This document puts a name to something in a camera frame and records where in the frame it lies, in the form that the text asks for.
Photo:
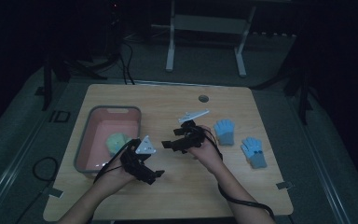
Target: crumpled green cloth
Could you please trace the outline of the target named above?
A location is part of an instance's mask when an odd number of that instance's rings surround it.
[[[131,138],[124,133],[113,133],[106,139],[106,146],[109,150],[110,156],[114,157],[116,153],[128,142]]]

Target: blue object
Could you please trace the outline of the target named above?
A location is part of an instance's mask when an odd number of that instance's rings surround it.
[[[234,145],[234,123],[229,119],[220,119],[213,126],[221,146]]]
[[[242,140],[242,143],[243,145],[241,145],[241,149],[245,154],[247,161],[251,163],[254,169],[267,167],[260,140],[253,137],[247,137]]]

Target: wooden tabletop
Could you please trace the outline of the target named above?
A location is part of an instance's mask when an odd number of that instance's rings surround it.
[[[200,95],[209,97],[202,103]],[[242,185],[275,215],[289,215],[293,206],[283,182],[269,139],[252,92],[247,88],[152,85],[91,85],[81,106],[75,128],[54,183],[63,191],[60,199],[50,197],[44,212],[47,221],[58,220],[92,185],[92,179],[79,173],[74,158],[89,112],[97,105],[132,105],[141,109],[141,134],[149,135],[157,153],[145,165],[151,170],[165,170],[153,185],[132,181],[98,207],[94,219],[160,219],[193,217],[232,217],[226,200],[220,195],[214,177],[192,156],[164,149],[161,141],[173,141],[173,129],[186,112],[209,109],[195,119],[198,125],[212,128],[220,119],[235,123],[232,147],[219,147],[224,162]],[[241,139],[248,136],[262,141],[268,167],[252,169],[241,151]]]

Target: white bracket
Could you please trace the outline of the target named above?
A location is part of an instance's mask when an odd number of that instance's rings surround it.
[[[180,123],[183,123],[185,121],[189,121],[189,120],[192,120],[192,119],[196,119],[198,117],[201,117],[202,115],[206,115],[209,113],[209,109],[205,109],[205,110],[202,110],[202,111],[198,111],[198,112],[186,112],[186,114],[179,119],[179,122]]]
[[[156,153],[155,148],[149,140],[149,135],[145,136],[144,140],[135,150],[136,154],[154,154]]]

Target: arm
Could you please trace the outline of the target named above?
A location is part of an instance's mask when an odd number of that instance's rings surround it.
[[[117,157],[108,169],[121,165]],[[124,171],[124,168],[109,171],[102,175],[91,188],[60,218],[58,223],[86,223],[98,205],[107,197],[115,194],[130,181],[135,179],[133,175]]]
[[[201,147],[192,147],[188,150],[214,175],[222,190],[231,198],[255,202],[256,200],[238,182],[220,159],[213,145],[205,140]],[[260,208],[228,202],[228,205],[238,223],[274,223],[269,214]]]

